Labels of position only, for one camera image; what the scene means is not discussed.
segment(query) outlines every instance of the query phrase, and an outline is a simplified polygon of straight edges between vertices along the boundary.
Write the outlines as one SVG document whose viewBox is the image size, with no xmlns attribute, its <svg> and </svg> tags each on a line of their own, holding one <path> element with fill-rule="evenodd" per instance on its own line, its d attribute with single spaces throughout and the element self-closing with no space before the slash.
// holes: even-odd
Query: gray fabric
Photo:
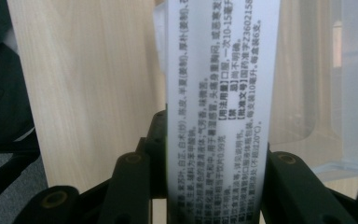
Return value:
<svg viewBox="0 0 358 224">
<path fill-rule="evenodd" d="M 0 154 L 0 166 L 8 161 L 11 154 Z M 0 195 L 0 224 L 8 224 L 21 209 L 48 183 L 42 160 L 39 158 L 22 175 Z"/>
</svg>

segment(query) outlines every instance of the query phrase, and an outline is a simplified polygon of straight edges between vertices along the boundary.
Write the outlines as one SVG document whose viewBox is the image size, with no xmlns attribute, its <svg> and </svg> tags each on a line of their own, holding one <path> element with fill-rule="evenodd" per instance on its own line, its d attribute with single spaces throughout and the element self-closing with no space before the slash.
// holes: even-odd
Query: transparent plastic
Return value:
<svg viewBox="0 0 358 224">
<path fill-rule="evenodd" d="M 269 142 L 322 180 L 358 175 L 358 1 L 282 1 Z"/>
</svg>

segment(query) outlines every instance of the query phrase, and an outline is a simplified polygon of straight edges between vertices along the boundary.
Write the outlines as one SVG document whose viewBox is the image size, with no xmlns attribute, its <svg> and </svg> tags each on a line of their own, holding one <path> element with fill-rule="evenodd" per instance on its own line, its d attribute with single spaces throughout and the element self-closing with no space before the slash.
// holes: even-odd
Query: light wood panel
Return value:
<svg viewBox="0 0 358 224">
<path fill-rule="evenodd" d="M 154 0 L 9 0 L 48 184 L 109 178 L 164 109 Z"/>
</svg>

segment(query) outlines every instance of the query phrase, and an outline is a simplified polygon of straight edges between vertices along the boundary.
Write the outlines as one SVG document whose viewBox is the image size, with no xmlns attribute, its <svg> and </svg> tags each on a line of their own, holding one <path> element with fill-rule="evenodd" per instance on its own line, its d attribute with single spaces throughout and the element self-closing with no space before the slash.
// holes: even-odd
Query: white paper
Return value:
<svg viewBox="0 0 358 224">
<path fill-rule="evenodd" d="M 166 3 L 169 223 L 258 223 L 279 6 Z"/>
</svg>

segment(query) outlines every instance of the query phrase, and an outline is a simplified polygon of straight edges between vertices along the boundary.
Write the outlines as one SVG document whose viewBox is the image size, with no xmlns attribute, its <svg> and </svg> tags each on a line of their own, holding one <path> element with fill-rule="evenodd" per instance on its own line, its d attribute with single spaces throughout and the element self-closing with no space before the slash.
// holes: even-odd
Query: black object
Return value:
<svg viewBox="0 0 358 224">
<path fill-rule="evenodd" d="M 165 113 L 159 112 L 136 151 L 117 160 L 110 180 L 80 196 L 65 186 L 42 191 L 14 223 L 149 223 L 150 200 L 164 198 L 167 192 L 165 127 Z M 54 199 L 54 192 L 67 195 L 70 203 L 58 197 L 60 203 L 52 200 L 57 204 L 53 209 L 43 207 L 43 202 Z M 358 198 L 326 188 L 299 157 L 268 152 L 262 211 L 267 223 L 358 223 Z M 45 218 L 36 222 L 35 216 Z"/>
</svg>

